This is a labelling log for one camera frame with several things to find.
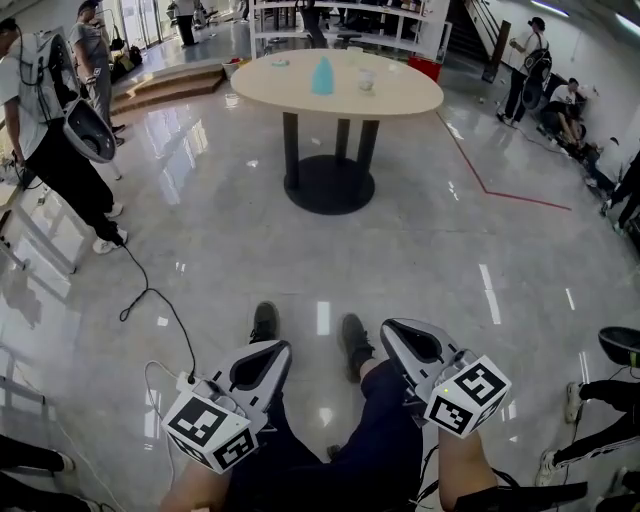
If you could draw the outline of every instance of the blue bottle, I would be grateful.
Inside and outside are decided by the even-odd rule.
[[[322,57],[311,77],[311,92],[319,96],[333,94],[333,68],[329,59]]]

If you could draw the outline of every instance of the table leg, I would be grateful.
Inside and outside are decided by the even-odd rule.
[[[338,119],[338,133],[336,134],[336,160],[341,161],[347,157],[347,146],[349,144],[349,119]]]
[[[358,147],[358,167],[362,172],[362,178],[369,172],[373,149],[376,146],[376,136],[380,121],[363,121],[360,134],[360,146]]]
[[[73,274],[76,271],[75,265],[70,262],[67,257],[62,254],[60,249],[58,249],[53,242],[49,240],[49,238],[40,231],[37,224],[31,220],[31,217],[25,212],[19,205],[13,207],[13,213],[22,221],[25,225],[31,236],[35,238],[41,245],[43,245],[54,257],[54,261],[50,263],[61,273],[61,274]]]
[[[0,241],[0,252],[6,254],[8,258],[10,258],[16,265],[18,265],[18,268],[24,270],[27,267],[24,261],[18,258],[16,254],[11,249],[9,249],[2,241]]]
[[[282,121],[284,125],[284,158],[287,170],[285,186],[290,189],[296,189],[299,185],[298,114],[284,112]]]

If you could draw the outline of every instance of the power cord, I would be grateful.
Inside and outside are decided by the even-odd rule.
[[[162,295],[162,293],[158,289],[152,288],[151,286],[149,286],[149,277],[147,276],[146,270],[138,262],[138,260],[135,259],[133,254],[131,254],[131,251],[126,246],[126,244],[122,244],[122,247],[124,248],[125,251],[127,251],[127,253],[131,257],[133,262],[138,266],[138,268],[142,272],[142,275],[144,276],[144,290],[142,290],[142,292],[140,292],[140,295],[138,295],[133,300],[133,302],[131,303],[131,305],[129,307],[123,309],[120,312],[120,321],[121,322],[126,322],[127,321],[127,319],[129,318],[129,315],[131,314],[131,311],[133,310],[133,308],[136,306],[136,304],[138,304],[138,302],[140,302],[142,300],[142,298],[148,292],[156,293],[169,306],[169,308],[171,308],[171,312],[173,313],[173,316],[175,316],[176,320],[178,321],[178,324],[180,325],[180,328],[182,329],[182,332],[184,333],[184,338],[187,341],[187,347],[189,347],[189,353],[191,354],[191,361],[192,361],[191,373],[189,373],[189,377],[188,377],[187,380],[188,380],[189,384],[193,384],[195,382],[195,374],[196,374],[196,356],[193,353],[193,347],[191,346],[191,340],[189,339],[189,335],[187,334],[187,329],[185,328],[184,324],[182,323],[182,320],[180,320],[180,317],[178,316],[178,313],[176,312],[176,309],[173,307],[173,304],[171,304],[171,301],[169,299],[167,299],[164,295]]]

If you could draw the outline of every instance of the backpack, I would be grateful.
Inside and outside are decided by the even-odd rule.
[[[542,38],[540,34],[536,35],[538,36],[540,48],[527,55],[524,59],[524,68],[528,71],[530,78],[544,82],[551,73],[553,59],[549,51],[549,41],[547,41],[547,47],[542,48]]]

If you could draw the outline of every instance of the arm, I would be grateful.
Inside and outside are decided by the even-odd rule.
[[[84,71],[83,75],[85,77],[93,76],[93,65],[89,62],[87,50],[85,50],[82,42],[78,41],[73,45],[73,53],[75,53],[76,58],[78,59],[80,68]]]
[[[484,455],[480,434],[474,432],[458,439],[438,429],[438,473],[440,504],[451,512],[461,496],[484,491],[498,485],[498,480]]]
[[[569,140],[569,142],[571,144],[577,144],[578,142],[574,138],[573,133],[571,132],[571,129],[569,128],[569,125],[567,124],[567,118],[564,116],[564,114],[562,114],[560,112],[558,112],[558,118],[560,119],[560,125],[562,125],[562,131],[567,136],[567,139]]]
[[[207,507],[210,512],[219,512],[224,505],[230,480],[230,471],[219,475],[190,460],[162,500],[160,512],[191,512]]]
[[[13,150],[16,152],[18,163],[24,164],[24,155],[22,154],[22,148],[20,147],[20,112],[18,110],[19,105],[18,97],[15,97],[4,104],[4,119],[7,125],[7,133],[11,140]]]

